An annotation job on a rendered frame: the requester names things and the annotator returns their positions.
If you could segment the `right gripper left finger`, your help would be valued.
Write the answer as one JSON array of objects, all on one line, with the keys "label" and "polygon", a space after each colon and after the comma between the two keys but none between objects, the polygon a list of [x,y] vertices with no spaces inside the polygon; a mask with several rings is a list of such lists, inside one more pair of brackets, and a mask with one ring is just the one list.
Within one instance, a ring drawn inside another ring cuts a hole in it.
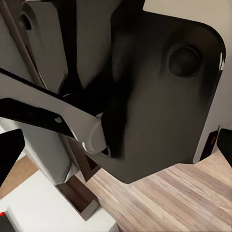
[{"label": "right gripper left finger", "polygon": [[0,186],[13,168],[24,147],[25,139],[21,129],[0,134]]}]

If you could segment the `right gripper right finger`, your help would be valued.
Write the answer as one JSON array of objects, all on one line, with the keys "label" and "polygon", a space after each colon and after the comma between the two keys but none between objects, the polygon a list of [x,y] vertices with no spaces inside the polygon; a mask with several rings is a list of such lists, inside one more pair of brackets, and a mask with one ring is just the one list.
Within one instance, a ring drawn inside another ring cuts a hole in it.
[{"label": "right gripper right finger", "polygon": [[217,147],[232,166],[232,130],[222,128],[217,138]]}]

